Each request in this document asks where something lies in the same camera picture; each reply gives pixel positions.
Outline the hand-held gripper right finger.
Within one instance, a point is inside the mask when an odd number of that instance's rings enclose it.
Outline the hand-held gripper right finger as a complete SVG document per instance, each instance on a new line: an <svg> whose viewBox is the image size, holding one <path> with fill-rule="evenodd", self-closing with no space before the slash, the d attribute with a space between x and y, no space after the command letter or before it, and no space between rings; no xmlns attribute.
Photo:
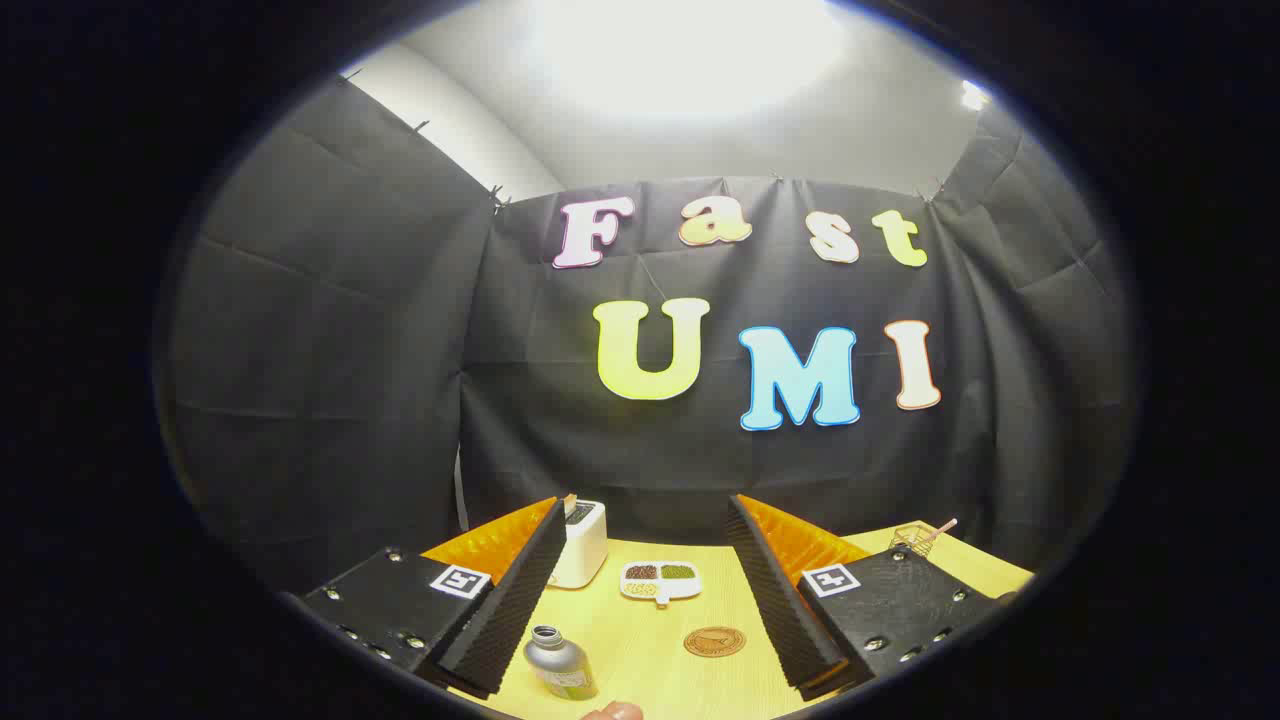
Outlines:
<svg viewBox="0 0 1280 720"><path fill-rule="evenodd" d="M727 541L804 700L899 674L1006 605L908 543L873 553L745 495L730 496Z"/></svg>

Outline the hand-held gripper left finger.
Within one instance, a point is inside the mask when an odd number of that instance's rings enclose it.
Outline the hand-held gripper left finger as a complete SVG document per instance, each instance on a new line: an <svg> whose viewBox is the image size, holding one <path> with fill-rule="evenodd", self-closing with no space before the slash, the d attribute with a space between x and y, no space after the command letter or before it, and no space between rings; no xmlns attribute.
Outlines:
<svg viewBox="0 0 1280 720"><path fill-rule="evenodd" d="M485 700L559 561L564 520L548 497L420 553L389 546L300 605L376 664Z"/></svg>

